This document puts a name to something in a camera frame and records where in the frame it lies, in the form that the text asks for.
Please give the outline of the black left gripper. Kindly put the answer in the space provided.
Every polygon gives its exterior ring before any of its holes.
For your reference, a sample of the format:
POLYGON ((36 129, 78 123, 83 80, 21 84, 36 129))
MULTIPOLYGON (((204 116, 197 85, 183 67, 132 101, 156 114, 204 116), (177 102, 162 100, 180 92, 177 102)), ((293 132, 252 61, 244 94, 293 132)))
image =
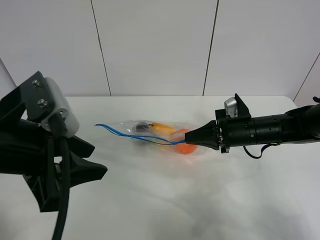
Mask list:
POLYGON ((41 212, 61 213, 68 208, 72 187, 101 180, 108 168, 86 160, 95 146, 77 136, 67 138, 58 113, 48 120, 50 131, 42 128, 53 108, 40 71, 1 99, 0 172, 22 175, 41 212))

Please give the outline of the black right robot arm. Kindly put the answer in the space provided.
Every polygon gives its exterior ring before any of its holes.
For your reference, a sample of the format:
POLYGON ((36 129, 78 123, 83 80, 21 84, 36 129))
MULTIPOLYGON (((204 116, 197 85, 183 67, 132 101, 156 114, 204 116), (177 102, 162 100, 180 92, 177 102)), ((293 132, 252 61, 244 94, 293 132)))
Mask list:
POLYGON ((261 150, 281 144, 307 144, 320 140, 320 99, 284 114, 252 117, 238 94, 215 111, 215 119, 185 134, 190 145, 228 153, 231 147, 262 145, 261 150))

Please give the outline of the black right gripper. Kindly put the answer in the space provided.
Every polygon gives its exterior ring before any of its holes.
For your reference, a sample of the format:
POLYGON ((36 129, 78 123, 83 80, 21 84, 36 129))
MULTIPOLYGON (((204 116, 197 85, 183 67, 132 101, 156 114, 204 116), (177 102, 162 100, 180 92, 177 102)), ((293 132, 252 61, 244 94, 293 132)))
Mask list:
POLYGON ((222 154, 228 153, 230 147, 244 146, 251 137, 250 124, 252 116, 249 108, 238 94, 238 116, 231 118, 226 115, 225 106, 215 111, 215 120, 184 135, 185 143, 219 150, 222 154))

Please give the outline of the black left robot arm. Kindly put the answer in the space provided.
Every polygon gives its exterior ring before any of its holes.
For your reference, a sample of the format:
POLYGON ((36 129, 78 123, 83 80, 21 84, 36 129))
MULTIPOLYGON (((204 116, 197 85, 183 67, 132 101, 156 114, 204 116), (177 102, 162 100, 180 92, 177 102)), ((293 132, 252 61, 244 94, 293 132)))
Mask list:
POLYGON ((95 147, 77 137, 79 122, 60 87, 36 72, 0 101, 0 171, 22 175, 41 212, 56 212, 62 194, 58 118, 65 127, 70 185, 101 180, 107 167, 88 161, 95 147))

